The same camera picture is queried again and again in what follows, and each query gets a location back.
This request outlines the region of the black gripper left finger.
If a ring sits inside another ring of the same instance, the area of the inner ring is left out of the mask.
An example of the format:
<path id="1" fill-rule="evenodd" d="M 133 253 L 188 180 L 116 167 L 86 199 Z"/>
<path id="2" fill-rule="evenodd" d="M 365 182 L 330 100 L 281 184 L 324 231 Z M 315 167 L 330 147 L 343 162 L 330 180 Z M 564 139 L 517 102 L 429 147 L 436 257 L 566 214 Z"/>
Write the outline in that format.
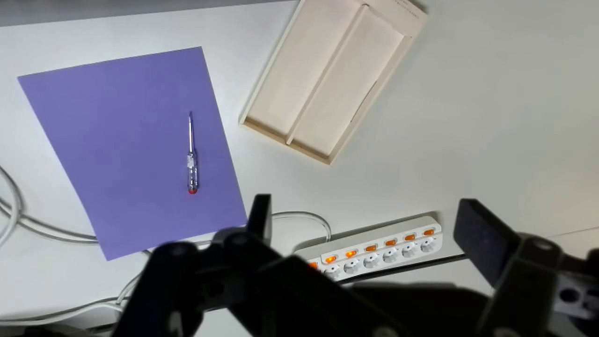
<path id="1" fill-rule="evenodd" d="M 272 197 L 257 195 L 249 212 L 247 231 L 264 244 L 272 242 Z"/>

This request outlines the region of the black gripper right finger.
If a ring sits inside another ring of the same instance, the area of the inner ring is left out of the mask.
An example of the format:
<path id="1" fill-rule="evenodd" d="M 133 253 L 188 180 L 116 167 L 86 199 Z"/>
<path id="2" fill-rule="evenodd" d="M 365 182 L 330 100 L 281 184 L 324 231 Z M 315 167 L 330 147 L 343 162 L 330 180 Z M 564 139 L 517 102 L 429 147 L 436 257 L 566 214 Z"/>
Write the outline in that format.
<path id="1" fill-rule="evenodd" d="M 491 287 L 519 248 L 519 235 L 478 199 L 459 203 L 453 240 Z"/>

